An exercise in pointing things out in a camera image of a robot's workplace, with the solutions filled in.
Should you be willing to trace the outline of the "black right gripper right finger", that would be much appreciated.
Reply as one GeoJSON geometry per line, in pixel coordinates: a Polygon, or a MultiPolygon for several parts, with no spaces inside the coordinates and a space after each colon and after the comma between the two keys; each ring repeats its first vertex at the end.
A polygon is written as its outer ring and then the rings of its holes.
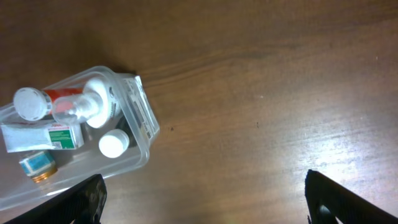
{"type": "Polygon", "coordinates": [[[308,222],[316,223],[392,223],[397,217],[344,188],[315,170],[305,178],[308,222]]]}

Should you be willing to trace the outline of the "dark bottle white cap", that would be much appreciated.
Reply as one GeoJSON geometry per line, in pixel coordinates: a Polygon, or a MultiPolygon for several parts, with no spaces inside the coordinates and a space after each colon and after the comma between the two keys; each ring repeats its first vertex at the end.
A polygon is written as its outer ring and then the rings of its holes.
{"type": "Polygon", "coordinates": [[[101,153],[108,158],[117,158],[130,147],[137,146],[136,139],[125,116],[116,127],[104,134],[98,143],[101,153]]]}

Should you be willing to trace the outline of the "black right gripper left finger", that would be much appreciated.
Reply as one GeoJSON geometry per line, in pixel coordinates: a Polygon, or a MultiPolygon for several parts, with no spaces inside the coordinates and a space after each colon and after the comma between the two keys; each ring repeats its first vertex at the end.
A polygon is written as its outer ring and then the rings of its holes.
{"type": "Polygon", "coordinates": [[[99,224],[106,199],[103,176],[95,174],[8,222],[99,224]]]}

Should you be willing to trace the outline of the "small jar gold lid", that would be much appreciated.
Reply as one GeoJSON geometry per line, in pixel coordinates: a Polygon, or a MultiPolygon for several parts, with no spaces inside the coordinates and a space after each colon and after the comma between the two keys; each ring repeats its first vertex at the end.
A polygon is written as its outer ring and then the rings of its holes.
{"type": "Polygon", "coordinates": [[[34,183],[48,179],[58,171],[53,156],[47,150],[24,154],[19,164],[26,176],[30,177],[34,183]]]}

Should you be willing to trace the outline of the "white green medicine box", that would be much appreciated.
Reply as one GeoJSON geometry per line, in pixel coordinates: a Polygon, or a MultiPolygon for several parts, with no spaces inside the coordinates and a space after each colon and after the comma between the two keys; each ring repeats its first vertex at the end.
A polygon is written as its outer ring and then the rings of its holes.
{"type": "Polygon", "coordinates": [[[7,152],[35,150],[74,150],[84,145],[80,125],[64,126],[49,123],[31,125],[1,125],[7,152]]]}

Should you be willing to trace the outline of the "orange tube white cap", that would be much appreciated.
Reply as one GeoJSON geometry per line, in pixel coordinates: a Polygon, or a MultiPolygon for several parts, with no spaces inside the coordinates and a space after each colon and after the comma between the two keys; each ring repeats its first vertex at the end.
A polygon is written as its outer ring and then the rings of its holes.
{"type": "Polygon", "coordinates": [[[13,105],[17,114],[28,121],[38,121],[52,114],[53,103],[58,98],[83,93],[82,88],[38,90],[25,87],[16,91],[13,105]]]}

